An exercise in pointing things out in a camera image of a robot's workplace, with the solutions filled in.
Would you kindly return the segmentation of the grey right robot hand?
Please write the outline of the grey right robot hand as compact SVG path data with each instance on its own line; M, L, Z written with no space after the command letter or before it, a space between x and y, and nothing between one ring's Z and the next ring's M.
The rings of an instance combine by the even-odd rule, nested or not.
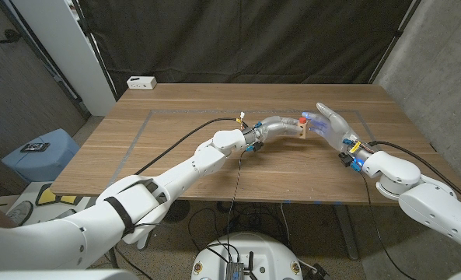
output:
M317 103L319 113L302 112L309 120L309 130L323 137L328 144L338 151L338 156L344 164L366 161L375 150L363 143L346 120L323 103Z

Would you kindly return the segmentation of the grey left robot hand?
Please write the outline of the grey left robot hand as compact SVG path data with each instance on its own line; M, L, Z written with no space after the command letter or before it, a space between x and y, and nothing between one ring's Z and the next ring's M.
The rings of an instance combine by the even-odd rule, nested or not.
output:
M254 128L244 131L243 135L247 145L255 142L265 142L279 135L300 135L302 128L299 120L290 117L272 116L256 124Z

